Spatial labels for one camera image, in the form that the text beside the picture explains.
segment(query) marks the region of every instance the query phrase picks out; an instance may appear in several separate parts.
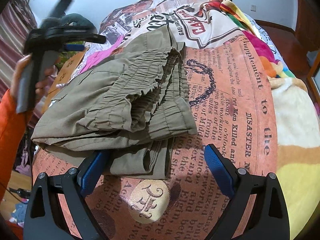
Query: silver screw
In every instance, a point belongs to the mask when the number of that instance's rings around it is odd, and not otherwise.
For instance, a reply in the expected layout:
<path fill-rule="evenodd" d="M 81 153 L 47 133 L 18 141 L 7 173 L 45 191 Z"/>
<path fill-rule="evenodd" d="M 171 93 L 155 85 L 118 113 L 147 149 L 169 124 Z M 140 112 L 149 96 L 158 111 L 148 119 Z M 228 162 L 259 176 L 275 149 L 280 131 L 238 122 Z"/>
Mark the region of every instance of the silver screw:
<path fill-rule="evenodd" d="M 247 171 L 244 168 L 239 168 L 238 169 L 239 174 L 244 175 L 247 173 Z"/>
<path fill-rule="evenodd" d="M 68 173 L 70 175 L 75 174 L 76 172 L 77 172 L 77 168 L 71 168 L 71 169 L 68 170 Z"/>
<path fill-rule="evenodd" d="M 273 172 L 270 172 L 269 173 L 269 177 L 272 178 L 272 179 L 275 179 L 277 176 Z"/>
<path fill-rule="evenodd" d="M 39 178 L 39 179 L 42 179 L 42 178 L 44 178 L 44 176 L 45 176 L 45 172 L 41 172 L 41 173 L 38 175 L 38 178 Z"/>

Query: curtain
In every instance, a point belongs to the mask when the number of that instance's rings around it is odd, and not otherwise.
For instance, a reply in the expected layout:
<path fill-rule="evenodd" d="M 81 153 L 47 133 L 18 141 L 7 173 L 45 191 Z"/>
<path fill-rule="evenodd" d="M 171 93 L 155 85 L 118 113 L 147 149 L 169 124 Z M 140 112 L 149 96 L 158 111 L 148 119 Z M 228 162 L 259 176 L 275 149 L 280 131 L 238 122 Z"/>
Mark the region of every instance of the curtain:
<path fill-rule="evenodd" d="M 23 57 L 23 45 L 36 20 L 27 0 L 10 0 L 0 14 L 0 99 L 10 87 L 17 61 Z M 44 99 L 34 111 L 29 123 L 35 126 L 41 114 Z"/>

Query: wall outlet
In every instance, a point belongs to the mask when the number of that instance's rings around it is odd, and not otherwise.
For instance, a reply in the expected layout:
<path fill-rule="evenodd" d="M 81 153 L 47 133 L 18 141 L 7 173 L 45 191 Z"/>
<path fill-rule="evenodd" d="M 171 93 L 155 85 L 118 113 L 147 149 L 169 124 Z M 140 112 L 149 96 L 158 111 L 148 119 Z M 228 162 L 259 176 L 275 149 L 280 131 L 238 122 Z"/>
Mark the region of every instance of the wall outlet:
<path fill-rule="evenodd" d="M 257 7 L 252 4 L 252 5 L 250 6 L 250 10 L 253 11 L 253 12 L 255 12 L 255 11 L 257 11 Z"/>

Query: cream oval patch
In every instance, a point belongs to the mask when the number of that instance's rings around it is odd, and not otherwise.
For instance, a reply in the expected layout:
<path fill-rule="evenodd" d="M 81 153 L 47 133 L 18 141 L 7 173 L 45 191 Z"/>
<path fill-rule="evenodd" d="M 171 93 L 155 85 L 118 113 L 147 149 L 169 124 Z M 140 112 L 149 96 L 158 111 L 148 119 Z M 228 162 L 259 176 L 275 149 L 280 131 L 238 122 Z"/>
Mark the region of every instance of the cream oval patch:
<path fill-rule="evenodd" d="M 169 190 L 163 181 L 145 179 L 134 188 L 130 195 L 130 215 L 142 224 L 155 222 L 166 210 L 169 199 Z"/>

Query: human hand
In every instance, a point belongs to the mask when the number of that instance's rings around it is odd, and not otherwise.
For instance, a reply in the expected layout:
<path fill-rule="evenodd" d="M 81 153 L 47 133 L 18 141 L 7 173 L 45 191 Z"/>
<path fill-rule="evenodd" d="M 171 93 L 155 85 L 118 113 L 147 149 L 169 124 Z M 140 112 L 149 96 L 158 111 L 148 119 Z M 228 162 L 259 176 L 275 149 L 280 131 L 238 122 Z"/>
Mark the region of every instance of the human hand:
<path fill-rule="evenodd" d="M 10 95 L 12 99 L 17 102 L 17 96 L 18 96 L 18 90 L 19 90 L 19 82 L 20 82 L 20 77 L 22 74 L 23 69 L 30 63 L 31 61 L 31 55 L 27 55 L 20 59 L 17 62 L 16 68 L 14 70 L 14 74 L 12 77 L 12 82 L 11 82 L 11 87 L 10 87 Z M 44 74 L 46 78 L 44 80 L 39 81 L 36 84 L 35 90 L 36 90 L 36 104 L 41 100 L 41 98 L 44 96 L 45 90 L 44 88 L 48 85 L 48 76 L 52 75 L 54 72 L 54 67 L 47 68 L 44 71 Z"/>

